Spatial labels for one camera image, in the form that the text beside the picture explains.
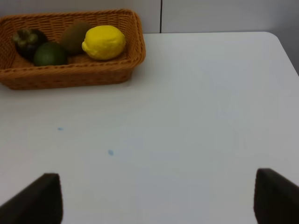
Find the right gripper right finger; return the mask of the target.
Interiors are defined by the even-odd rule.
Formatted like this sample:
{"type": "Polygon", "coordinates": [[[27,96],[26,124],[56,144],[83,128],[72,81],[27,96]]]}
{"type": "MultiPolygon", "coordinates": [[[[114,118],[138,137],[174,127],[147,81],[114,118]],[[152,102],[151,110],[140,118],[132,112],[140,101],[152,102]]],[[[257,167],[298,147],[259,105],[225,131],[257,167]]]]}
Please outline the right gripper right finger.
{"type": "Polygon", "coordinates": [[[259,224],[297,224],[299,187],[270,168],[258,169],[254,213],[259,224]]]}

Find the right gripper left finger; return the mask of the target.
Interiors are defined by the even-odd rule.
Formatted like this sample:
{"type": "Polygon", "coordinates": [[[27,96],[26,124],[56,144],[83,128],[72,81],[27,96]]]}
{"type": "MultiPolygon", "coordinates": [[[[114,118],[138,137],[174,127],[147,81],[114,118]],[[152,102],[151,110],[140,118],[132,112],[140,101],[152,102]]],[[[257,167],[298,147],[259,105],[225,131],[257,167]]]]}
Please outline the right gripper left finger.
{"type": "Polygon", "coordinates": [[[0,206],[2,224],[60,224],[63,196],[59,174],[45,173],[0,206]]]}

